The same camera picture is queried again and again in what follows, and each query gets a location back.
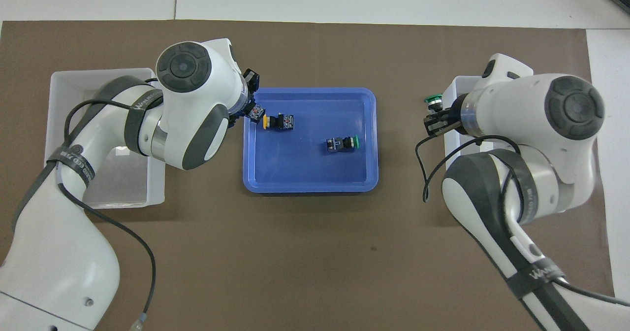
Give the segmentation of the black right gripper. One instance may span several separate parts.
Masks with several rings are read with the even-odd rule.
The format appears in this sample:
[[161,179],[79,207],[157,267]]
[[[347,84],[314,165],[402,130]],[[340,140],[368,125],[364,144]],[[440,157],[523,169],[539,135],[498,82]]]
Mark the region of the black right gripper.
[[427,126],[427,135],[440,136],[443,131],[448,131],[448,128],[454,129],[461,135],[468,135],[469,133],[463,125],[461,115],[466,97],[468,97],[468,94],[457,96],[451,107],[447,110],[447,116],[439,113],[433,113],[425,116],[424,125]]

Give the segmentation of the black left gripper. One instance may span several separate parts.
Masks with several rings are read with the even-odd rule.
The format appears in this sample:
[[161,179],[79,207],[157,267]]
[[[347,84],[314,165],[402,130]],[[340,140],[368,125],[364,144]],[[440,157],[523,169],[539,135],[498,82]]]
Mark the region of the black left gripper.
[[245,98],[242,101],[243,104],[238,104],[238,111],[230,114],[231,125],[234,125],[241,117],[249,118],[255,124],[260,122],[260,106],[255,102],[254,98],[254,94],[259,88],[259,74],[248,68],[243,74],[243,77],[245,82]]

